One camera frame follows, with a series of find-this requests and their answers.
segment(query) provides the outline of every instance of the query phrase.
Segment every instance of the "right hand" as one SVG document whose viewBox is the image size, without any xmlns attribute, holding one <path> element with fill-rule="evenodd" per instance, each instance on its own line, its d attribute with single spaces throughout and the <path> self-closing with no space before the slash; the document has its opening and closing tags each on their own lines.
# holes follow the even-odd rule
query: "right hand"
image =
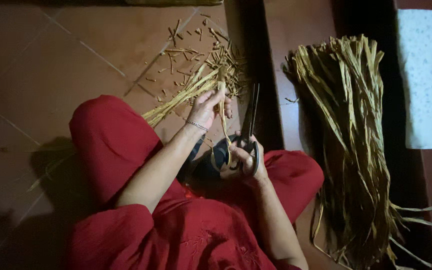
<svg viewBox="0 0 432 270">
<path fill-rule="evenodd" d="M 235 132 L 237 136 L 241 136 L 241 132 L 237 131 Z M 251 175 L 253 173 L 253 167 L 254 167 L 254 153 L 251 155 L 250 153 L 246 152 L 244 149 L 239 148 L 236 146 L 236 142 L 234 142 L 230 147 L 229 150 L 231 151 L 231 154 L 233 157 L 239 161 L 242 161 L 243 163 L 243 175 L 248 176 L 247 184 L 251 187 L 260 187 L 261 185 L 265 185 L 269 181 L 268 172 L 266 170 L 265 166 L 265 159 L 264 159 L 264 148 L 263 146 L 258 142 L 256 137 L 253 135 L 250 138 L 251 143 L 256 142 L 258 145 L 258 154 L 259 154 L 259 164 L 258 169 L 256 170 L 255 175 Z"/>
</svg>

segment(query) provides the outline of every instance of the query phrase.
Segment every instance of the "red clothing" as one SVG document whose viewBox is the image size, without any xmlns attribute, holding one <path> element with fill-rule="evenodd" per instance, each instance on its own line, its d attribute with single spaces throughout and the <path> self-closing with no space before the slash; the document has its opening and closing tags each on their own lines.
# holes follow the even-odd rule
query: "red clothing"
<svg viewBox="0 0 432 270">
<path fill-rule="evenodd" d="M 109 205 L 162 143 L 121 99 L 102 95 L 78 107 L 69 123 L 97 198 Z M 323 173 L 300 151 L 264 155 L 269 178 L 293 223 L 321 187 Z M 299 269 L 271 261 L 258 245 L 255 201 L 236 184 L 217 200 L 186 198 L 175 179 L 153 214 L 127 205 L 75 225 L 71 269 Z"/>
</svg>

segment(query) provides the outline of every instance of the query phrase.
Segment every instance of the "bundle of dried fibers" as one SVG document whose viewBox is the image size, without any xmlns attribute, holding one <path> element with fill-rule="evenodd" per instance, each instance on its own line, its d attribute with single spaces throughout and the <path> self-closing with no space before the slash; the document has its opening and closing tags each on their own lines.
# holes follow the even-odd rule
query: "bundle of dried fibers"
<svg viewBox="0 0 432 270">
<path fill-rule="evenodd" d="M 396 265 L 389 243 L 402 248 L 395 240 L 402 241 L 398 225 L 432 225 L 422 219 L 402 218 L 397 210 L 417 209 L 389 201 L 390 176 L 381 124 L 383 82 L 378 70 L 383 52 L 376 51 L 376 45 L 363 35 L 330 38 L 329 44 L 299 46 L 286 59 L 288 76 L 303 102 L 321 120 L 325 181 L 320 191 L 319 222 L 324 209 L 336 236 L 331 257 L 355 269 L 367 269 L 385 254 Z M 318 230 L 319 223 L 310 236 L 313 244 Z"/>
</svg>

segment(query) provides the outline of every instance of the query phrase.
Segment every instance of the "black scissors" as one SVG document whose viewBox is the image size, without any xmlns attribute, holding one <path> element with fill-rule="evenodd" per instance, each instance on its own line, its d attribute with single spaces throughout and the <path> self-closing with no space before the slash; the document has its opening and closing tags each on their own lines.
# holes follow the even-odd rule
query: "black scissors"
<svg viewBox="0 0 432 270">
<path fill-rule="evenodd" d="M 258 170 L 258 164 L 259 164 L 259 152 L 258 152 L 258 143 L 257 142 L 251 142 L 251 136 L 253 136 L 253 130 L 255 127 L 255 119 L 256 119 L 256 108 L 258 106 L 258 96 L 259 96 L 259 83 L 258 88 L 256 88 L 256 84 L 253 84 L 252 86 L 252 93 L 251 93 L 251 100 L 249 103 L 248 110 L 246 114 L 249 114 L 249 131 L 247 133 L 247 136 L 244 137 L 242 134 L 237 138 L 237 147 L 244 149 L 246 152 L 251 154 L 251 152 L 254 150 L 254 159 L 253 159 L 253 168 L 252 168 L 252 175 L 256 174 L 256 171 Z M 243 162 L 240 161 L 236 164 L 235 167 L 231 167 L 231 170 L 240 169 L 243 171 Z"/>
</svg>

